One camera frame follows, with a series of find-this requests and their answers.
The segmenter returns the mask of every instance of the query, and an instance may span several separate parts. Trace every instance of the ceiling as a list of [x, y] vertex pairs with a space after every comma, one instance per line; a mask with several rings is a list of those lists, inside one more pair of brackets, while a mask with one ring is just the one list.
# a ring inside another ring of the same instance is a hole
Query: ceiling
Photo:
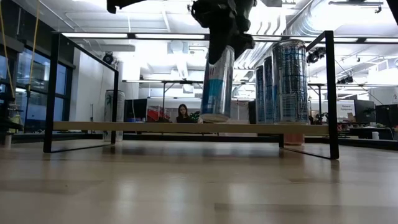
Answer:
[[[33, 0], [14, 0], [30, 13], [35, 14], [36, 3]], [[250, 20], [252, 27], [250, 34], [281, 34], [286, 24], [310, 0], [294, 0], [296, 5], [284, 5], [282, 9], [270, 8], [259, 1], [252, 9]], [[310, 6], [301, 15], [302, 20], [311, 18], [311, 25], [320, 30], [333, 29], [335, 35], [374, 35], [397, 36], [398, 27], [392, 17], [387, 3], [382, 11], [376, 14], [375, 8], [364, 7], [333, 7], [329, 0], [313, 0], [322, 2], [323, 9]], [[144, 1], [130, 5], [110, 14], [106, 11], [106, 0], [40, 0], [40, 19], [55, 30], [65, 32], [173, 32], [173, 33], [208, 33], [190, 15], [187, 6], [191, 0]], [[135, 46], [134, 55], [140, 59], [141, 72], [170, 73], [177, 69], [176, 59], [168, 54], [169, 41], [163, 40], [76, 40], [88, 50], [102, 54], [106, 46], [120, 45]], [[205, 41], [188, 41], [188, 45], [208, 47]], [[247, 51], [235, 63], [236, 81], [247, 74], [246, 69], [253, 69], [266, 54], [270, 44], [257, 43], [256, 48]], [[336, 60], [345, 69], [361, 65], [382, 56], [397, 56], [398, 47], [391, 45], [336, 45]], [[205, 53], [188, 54], [186, 63], [188, 70], [204, 70], [206, 64]], [[325, 60], [313, 64], [309, 68], [312, 82], [326, 80]], [[344, 72], [336, 64], [337, 74]]]

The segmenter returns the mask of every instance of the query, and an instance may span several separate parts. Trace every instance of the desk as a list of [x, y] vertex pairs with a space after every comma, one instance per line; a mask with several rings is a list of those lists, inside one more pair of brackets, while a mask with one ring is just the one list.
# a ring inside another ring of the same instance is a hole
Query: desk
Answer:
[[360, 139], [372, 139], [372, 132], [379, 133], [380, 140], [394, 140], [390, 128], [350, 128], [349, 134], [358, 136]]

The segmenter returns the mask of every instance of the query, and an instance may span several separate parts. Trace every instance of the energy drink can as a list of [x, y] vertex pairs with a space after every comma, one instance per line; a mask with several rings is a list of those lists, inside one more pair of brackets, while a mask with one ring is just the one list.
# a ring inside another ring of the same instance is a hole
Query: energy drink can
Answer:
[[206, 64], [201, 101], [201, 118], [206, 122], [220, 123], [229, 120], [234, 54], [234, 49], [226, 46], [214, 65], [208, 62]]
[[264, 119], [266, 124], [274, 124], [273, 80], [272, 57], [270, 56], [264, 60]]
[[283, 40], [272, 48], [276, 123], [308, 123], [305, 53], [301, 40]]
[[264, 124], [264, 66], [256, 68], [256, 124]]

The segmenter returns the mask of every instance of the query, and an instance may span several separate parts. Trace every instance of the black metal frame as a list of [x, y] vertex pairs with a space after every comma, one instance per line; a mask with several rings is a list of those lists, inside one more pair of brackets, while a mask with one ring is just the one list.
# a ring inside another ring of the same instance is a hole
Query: black metal frame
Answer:
[[[45, 117], [45, 134], [44, 134], [44, 146], [43, 152], [51, 153], [51, 152], [65, 152], [65, 151], [72, 151], [77, 149], [61, 149], [61, 150], [52, 150], [52, 138], [53, 138], [53, 124], [54, 124], [54, 108], [55, 108], [55, 87], [57, 84], [57, 69], [58, 69], [58, 61], [59, 61], [59, 50], [60, 50], [60, 38], [63, 36], [61, 33], [54, 32], [52, 34], [52, 41], [51, 41], [51, 57], [50, 57], [50, 78], [49, 78], [49, 88], [47, 90], [47, 113]], [[87, 54], [92, 59], [96, 60], [98, 63], [102, 64], [106, 68], [112, 70], [114, 72], [114, 83], [113, 83], [113, 105], [118, 104], [118, 90], [119, 90], [119, 71], [117, 71], [112, 66], [108, 65], [107, 63], [103, 62], [100, 58], [96, 57], [83, 47], [79, 46], [78, 44], [74, 43], [67, 38], [68, 42], [72, 44], [75, 48]], [[116, 117], [118, 113], [118, 107], [112, 107], [112, 122], [116, 122]], [[111, 134], [111, 144], [116, 143], [116, 131], [112, 131]], [[91, 148], [91, 147], [100, 147], [105, 146], [103, 143], [101, 145], [84, 147], [84, 149]]]
[[306, 47], [309, 52], [317, 44], [325, 40], [326, 44], [326, 77], [327, 77], [327, 90], [328, 90], [328, 114], [329, 114], [329, 146], [330, 157], [313, 154], [310, 152], [299, 151], [284, 147], [284, 135], [279, 136], [279, 147], [286, 150], [307, 154], [311, 156], [321, 157], [324, 159], [338, 159], [340, 156], [338, 146], [338, 131], [337, 131], [337, 96], [336, 96], [336, 69], [335, 69], [335, 40], [333, 31], [324, 31], [319, 35], [311, 44]]

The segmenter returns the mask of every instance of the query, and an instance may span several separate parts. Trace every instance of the wooden floor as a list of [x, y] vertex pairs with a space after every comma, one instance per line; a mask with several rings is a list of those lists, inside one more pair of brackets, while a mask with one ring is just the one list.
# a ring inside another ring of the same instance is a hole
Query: wooden floor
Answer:
[[398, 223], [392, 151], [341, 147], [329, 161], [259, 143], [41, 147], [0, 149], [0, 223]]

